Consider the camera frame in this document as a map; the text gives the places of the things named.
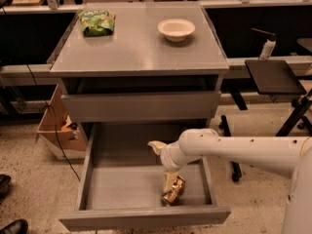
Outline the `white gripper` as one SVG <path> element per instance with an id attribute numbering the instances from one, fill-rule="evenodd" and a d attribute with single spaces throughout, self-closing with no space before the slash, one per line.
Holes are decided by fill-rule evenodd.
<path id="1" fill-rule="evenodd" d="M 166 144 L 165 142 L 152 140 L 147 143 L 156 155 L 160 155 L 161 163 L 166 168 L 164 174 L 163 192 L 169 192 L 178 176 L 178 172 L 187 164 L 197 161 L 202 157 L 199 148 L 177 140 Z"/>

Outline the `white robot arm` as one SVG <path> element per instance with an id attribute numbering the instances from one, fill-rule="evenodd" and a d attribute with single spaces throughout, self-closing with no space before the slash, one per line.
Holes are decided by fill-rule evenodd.
<path id="1" fill-rule="evenodd" d="M 186 164 L 218 156 L 292 180 L 281 234 L 312 234 L 312 137 L 219 136 L 212 129 L 189 129 L 177 141 L 148 143 L 166 168 L 163 190 Z"/>

